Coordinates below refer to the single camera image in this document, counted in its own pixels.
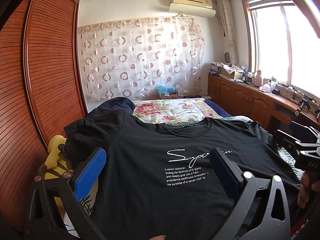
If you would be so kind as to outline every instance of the black t-shirt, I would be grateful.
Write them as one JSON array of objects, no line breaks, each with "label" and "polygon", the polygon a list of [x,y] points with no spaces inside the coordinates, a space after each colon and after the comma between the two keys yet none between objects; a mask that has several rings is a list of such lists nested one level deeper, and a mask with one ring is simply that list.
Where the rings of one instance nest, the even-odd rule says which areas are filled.
[{"label": "black t-shirt", "polygon": [[91,219],[108,240],[207,240],[234,204],[209,164],[213,147],[258,178],[279,175],[296,205],[300,182],[257,122],[205,118],[169,127],[116,110],[65,131],[73,167],[96,147],[107,152]]}]

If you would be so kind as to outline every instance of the window pane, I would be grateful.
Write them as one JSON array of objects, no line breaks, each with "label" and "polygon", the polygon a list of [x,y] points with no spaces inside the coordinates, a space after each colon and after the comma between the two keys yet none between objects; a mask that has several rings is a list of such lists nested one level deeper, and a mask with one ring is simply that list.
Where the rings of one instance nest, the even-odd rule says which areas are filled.
[{"label": "window pane", "polygon": [[278,6],[256,10],[260,45],[260,70],[264,78],[288,80],[288,41],[284,17]]},{"label": "window pane", "polygon": [[284,6],[292,44],[291,85],[320,97],[320,39],[296,6]]}]

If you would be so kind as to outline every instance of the silver screw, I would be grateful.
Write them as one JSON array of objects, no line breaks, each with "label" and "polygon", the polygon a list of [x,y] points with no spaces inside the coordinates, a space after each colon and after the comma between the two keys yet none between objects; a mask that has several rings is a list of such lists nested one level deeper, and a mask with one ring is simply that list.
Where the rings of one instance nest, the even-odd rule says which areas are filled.
[{"label": "silver screw", "polygon": [[252,177],[252,173],[249,172],[249,171],[245,171],[245,172],[243,173],[243,176],[245,176],[247,179],[250,179],[250,178]]},{"label": "silver screw", "polygon": [[273,179],[274,179],[276,182],[280,182],[280,181],[281,181],[281,178],[280,178],[278,175],[274,175],[274,176],[273,176]]},{"label": "silver screw", "polygon": [[35,182],[38,182],[40,180],[41,180],[41,176],[40,175],[35,176]]},{"label": "silver screw", "polygon": [[66,171],[65,173],[63,173],[63,177],[65,179],[70,178],[71,177],[71,172],[70,171]]}]

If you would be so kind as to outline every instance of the air conditioner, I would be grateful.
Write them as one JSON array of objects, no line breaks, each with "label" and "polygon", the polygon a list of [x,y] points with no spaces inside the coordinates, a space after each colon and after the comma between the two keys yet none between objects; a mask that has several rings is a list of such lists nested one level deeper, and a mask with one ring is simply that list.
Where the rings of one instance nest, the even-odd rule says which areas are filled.
[{"label": "air conditioner", "polygon": [[171,0],[169,12],[214,17],[211,0]]}]

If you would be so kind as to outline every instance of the window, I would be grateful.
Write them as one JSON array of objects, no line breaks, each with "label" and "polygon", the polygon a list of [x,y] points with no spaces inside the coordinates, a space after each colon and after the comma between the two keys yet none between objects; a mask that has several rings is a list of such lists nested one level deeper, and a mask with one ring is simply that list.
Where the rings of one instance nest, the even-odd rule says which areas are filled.
[{"label": "window", "polygon": [[320,98],[320,39],[290,0],[243,0],[251,70]]}]

